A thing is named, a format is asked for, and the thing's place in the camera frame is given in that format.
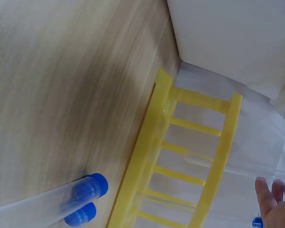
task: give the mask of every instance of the yellow plastic rack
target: yellow plastic rack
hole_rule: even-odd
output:
[[[239,94],[234,94],[230,101],[223,101],[194,91],[175,88],[172,86],[172,78],[163,70],[160,70],[135,149],[111,214],[108,228],[133,228],[137,217],[172,228],[201,228],[214,200],[228,160],[238,123],[241,101],[242,96]],[[208,108],[225,114],[226,118],[223,130],[212,129],[172,117],[177,102],[184,102],[189,105]],[[189,152],[185,148],[164,141],[170,124],[220,137],[215,159],[195,155],[199,159],[212,162],[206,180],[156,165],[162,148],[182,155]],[[148,189],[154,172],[204,186],[198,204],[195,205]],[[193,215],[189,225],[183,225],[140,211],[143,200],[141,196],[156,197],[166,202],[195,207],[196,209],[192,212]]]

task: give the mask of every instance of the wooden table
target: wooden table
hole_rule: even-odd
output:
[[[156,73],[179,64],[165,0],[0,0],[0,206],[100,172],[104,228]]]

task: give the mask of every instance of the white wall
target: white wall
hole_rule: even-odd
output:
[[[276,100],[285,85],[285,0],[168,0],[183,61]]]

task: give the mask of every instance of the hand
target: hand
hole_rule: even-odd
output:
[[[266,180],[257,178],[256,193],[264,228],[285,228],[285,183],[275,180],[270,192]]]

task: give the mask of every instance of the blue cap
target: blue cap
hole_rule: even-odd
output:
[[[108,182],[100,173],[87,175],[89,179],[84,179],[75,186],[75,193],[78,201],[92,201],[95,197],[101,197],[108,191]]]
[[[65,222],[71,227],[79,227],[96,216],[96,207],[94,203],[88,203],[81,209],[64,218]]]
[[[102,174],[94,173],[94,174],[88,175],[88,177],[92,177],[98,182],[100,186],[100,192],[101,192],[100,197],[102,197],[108,192],[109,184],[106,178]]]
[[[261,217],[256,217],[252,220],[252,226],[256,228],[263,228],[263,221]]]

